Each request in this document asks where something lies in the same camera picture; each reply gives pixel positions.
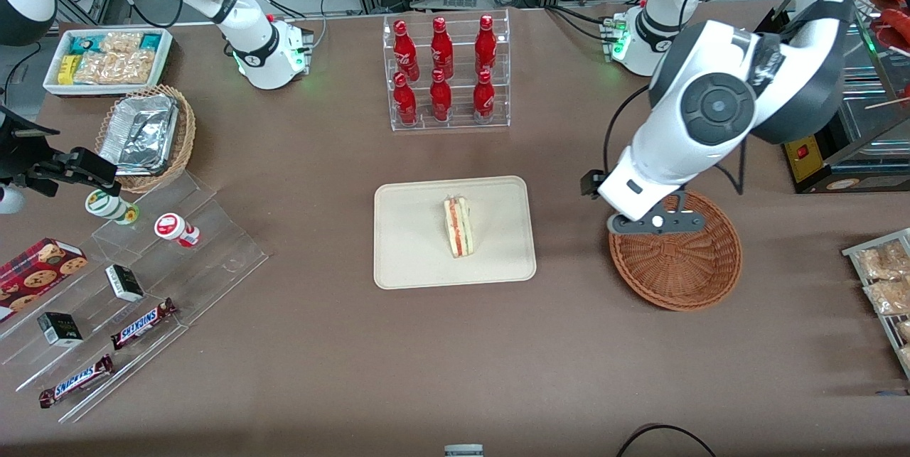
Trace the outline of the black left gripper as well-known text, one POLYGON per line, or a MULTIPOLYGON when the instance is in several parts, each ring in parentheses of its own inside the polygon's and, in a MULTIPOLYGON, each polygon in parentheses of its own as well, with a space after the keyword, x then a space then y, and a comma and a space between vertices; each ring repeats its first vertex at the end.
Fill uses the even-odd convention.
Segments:
POLYGON ((582 197, 591 199, 600 198, 599 188, 605 181, 606 176, 607 174, 604 170, 592 169, 587 171, 581 179, 579 179, 579 194, 581 194, 582 197))

